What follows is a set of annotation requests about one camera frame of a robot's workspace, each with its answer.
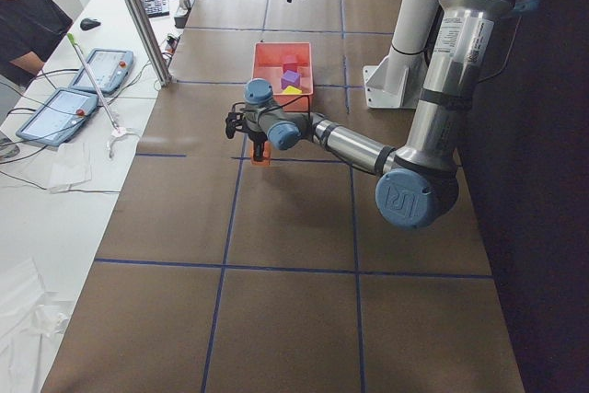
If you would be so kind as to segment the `red foam block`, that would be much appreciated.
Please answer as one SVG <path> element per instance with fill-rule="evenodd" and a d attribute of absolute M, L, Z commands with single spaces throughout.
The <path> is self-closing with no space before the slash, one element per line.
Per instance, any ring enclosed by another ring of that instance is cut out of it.
<path fill-rule="evenodd" d="M 287 71 L 296 72 L 298 70 L 298 59 L 295 54 L 286 54 L 282 58 L 282 69 L 284 73 Z"/>

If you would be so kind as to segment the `purple foam block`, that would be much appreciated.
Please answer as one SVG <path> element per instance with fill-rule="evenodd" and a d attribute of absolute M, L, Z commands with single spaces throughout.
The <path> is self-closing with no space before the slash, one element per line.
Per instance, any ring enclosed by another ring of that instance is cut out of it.
<path fill-rule="evenodd" d="M 281 88 L 288 87 L 299 88 L 301 84 L 301 75 L 298 72 L 287 70 L 281 76 Z"/>

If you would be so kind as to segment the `aluminium frame post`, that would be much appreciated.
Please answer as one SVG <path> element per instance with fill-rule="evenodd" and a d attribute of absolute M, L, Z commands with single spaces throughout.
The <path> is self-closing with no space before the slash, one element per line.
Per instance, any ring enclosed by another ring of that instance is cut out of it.
<path fill-rule="evenodd" d="M 144 11 L 142 0 L 124 0 L 124 2 L 127 5 L 148 59 L 156 72 L 158 83 L 160 86 L 166 87 L 171 82 L 172 77 L 160 51 L 149 17 Z"/>

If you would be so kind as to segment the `yellow-green foam block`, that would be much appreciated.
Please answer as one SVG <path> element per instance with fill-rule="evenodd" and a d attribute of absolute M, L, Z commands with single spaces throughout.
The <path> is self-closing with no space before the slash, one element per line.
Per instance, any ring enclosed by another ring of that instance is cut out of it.
<path fill-rule="evenodd" d="M 288 86 L 282 91 L 282 93 L 285 95 L 301 95 L 302 90 L 297 87 Z"/>

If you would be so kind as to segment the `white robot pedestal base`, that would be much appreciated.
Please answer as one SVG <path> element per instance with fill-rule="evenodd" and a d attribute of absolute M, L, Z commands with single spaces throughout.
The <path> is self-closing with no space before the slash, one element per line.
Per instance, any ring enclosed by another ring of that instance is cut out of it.
<path fill-rule="evenodd" d="M 402 0 L 388 55 L 363 68 L 372 109 L 414 109 L 427 74 L 425 52 L 438 0 Z"/>

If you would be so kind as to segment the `teach pendant tablet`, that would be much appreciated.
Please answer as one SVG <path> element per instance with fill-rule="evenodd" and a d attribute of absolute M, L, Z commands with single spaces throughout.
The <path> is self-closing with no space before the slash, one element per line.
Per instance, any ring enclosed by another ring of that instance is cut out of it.
<path fill-rule="evenodd" d="M 133 63 L 131 51 L 96 48 L 87 57 L 87 64 L 105 96 L 111 96 L 121 87 Z"/>
<path fill-rule="evenodd" d="M 60 87 L 17 130 L 28 142 L 59 146 L 71 139 L 98 105 L 95 94 Z"/>

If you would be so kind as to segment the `black computer mouse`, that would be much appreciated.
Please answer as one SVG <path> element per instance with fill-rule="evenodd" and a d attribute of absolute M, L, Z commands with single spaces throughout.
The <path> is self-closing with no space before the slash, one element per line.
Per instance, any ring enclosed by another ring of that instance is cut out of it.
<path fill-rule="evenodd" d="M 101 25 L 101 22 L 97 19 L 85 17 L 80 21 L 79 27 L 83 31 L 88 31 L 97 28 Z"/>

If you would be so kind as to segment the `white paper sheet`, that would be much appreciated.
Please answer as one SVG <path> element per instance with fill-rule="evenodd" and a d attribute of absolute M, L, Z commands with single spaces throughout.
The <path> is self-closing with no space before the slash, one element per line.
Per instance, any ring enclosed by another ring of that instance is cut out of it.
<path fill-rule="evenodd" d="M 91 179 L 92 169 L 87 143 L 61 144 L 52 163 L 49 191 L 69 191 L 74 185 L 86 183 Z"/>

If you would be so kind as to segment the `pink plastic bin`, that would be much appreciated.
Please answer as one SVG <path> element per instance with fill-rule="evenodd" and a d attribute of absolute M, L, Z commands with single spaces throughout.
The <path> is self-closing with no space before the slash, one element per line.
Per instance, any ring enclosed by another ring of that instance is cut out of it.
<path fill-rule="evenodd" d="M 287 112 L 310 109 L 314 94 L 312 52 L 309 42 L 257 42 L 253 78 L 267 80 L 274 99 Z"/>

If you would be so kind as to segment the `orange foam block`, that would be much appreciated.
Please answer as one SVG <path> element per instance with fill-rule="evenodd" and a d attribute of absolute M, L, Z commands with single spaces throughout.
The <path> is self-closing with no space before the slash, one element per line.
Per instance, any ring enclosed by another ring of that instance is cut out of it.
<path fill-rule="evenodd" d="M 254 166 L 267 167 L 271 163 L 271 146 L 253 145 L 250 149 L 250 161 Z"/>

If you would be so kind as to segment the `near teach pendant tablet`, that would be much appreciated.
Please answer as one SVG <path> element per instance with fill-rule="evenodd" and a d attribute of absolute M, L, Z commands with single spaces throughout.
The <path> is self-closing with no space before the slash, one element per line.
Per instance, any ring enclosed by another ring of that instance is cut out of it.
<path fill-rule="evenodd" d="M 98 105 L 95 94 L 60 87 L 17 130 L 28 142 L 59 146 L 71 139 Z"/>

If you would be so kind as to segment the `far teach pendant tablet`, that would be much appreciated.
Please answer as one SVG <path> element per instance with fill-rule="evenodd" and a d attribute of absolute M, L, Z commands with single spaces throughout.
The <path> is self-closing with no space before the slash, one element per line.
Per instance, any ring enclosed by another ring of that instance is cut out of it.
<path fill-rule="evenodd" d="M 121 87 L 133 63 L 131 51 L 96 48 L 87 57 L 87 64 L 105 96 L 111 96 Z"/>

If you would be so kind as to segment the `white reacher grabber stick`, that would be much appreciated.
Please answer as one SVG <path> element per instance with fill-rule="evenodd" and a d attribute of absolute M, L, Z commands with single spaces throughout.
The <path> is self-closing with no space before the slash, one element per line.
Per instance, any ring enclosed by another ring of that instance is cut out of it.
<path fill-rule="evenodd" d="M 98 99 L 99 99 L 100 104 L 102 105 L 102 108 L 106 111 L 107 116 L 110 120 L 110 124 L 112 126 L 112 132 L 106 142 L 106 150 L 107 150 L 109 160 L 112 160 L 114 158 L 113 145 L 115 144 L 116 141 L 118 141 L 119 139 L 125 138 L 127 135 L 140 137 L 140 134 L 135 129 L 123 127 L 119 124 L 117 117 L 112 112 L 108 101 L 105 99 L 105 97 L 100 89 L 100 86 L 98 85 L 98 81 L 96 80 L 96 78 L 94 76 L 91 66 L 88 64 L 88 62 L 87 62 L 87 60 L 81 50 L 81 47 L 76 42 L 75 36 L 71 32 L 68 32 L 66 34 L 66 36 L 67 36 L 67 39 L 69 40 L 70 44 L 74 48 L 75 53 L 76 53 L 79 61 L 82 64 L 82 67 L 86 71 L 87 77 L 88 77 L 92 87 L 95 89 L 96 94 L 98 95 Z"/>

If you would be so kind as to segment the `person in black shirt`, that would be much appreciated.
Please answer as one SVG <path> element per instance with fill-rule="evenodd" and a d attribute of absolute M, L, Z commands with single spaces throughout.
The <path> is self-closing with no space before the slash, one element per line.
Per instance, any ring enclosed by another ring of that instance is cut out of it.
<path fill-rule="evenodd" d="M 72 25 L 53 0 L 1 0 L 1 76 L 27 86 Z"/>

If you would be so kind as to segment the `crumpled white cloth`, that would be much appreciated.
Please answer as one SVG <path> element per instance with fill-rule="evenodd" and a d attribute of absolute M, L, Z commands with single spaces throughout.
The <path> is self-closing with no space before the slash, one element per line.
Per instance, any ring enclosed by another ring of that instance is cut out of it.
<path fill-rule="evenodd" d="M 1 390 L 40 392 L 75 303 L 46 289 L 31 259 L 1 272 Z"/>

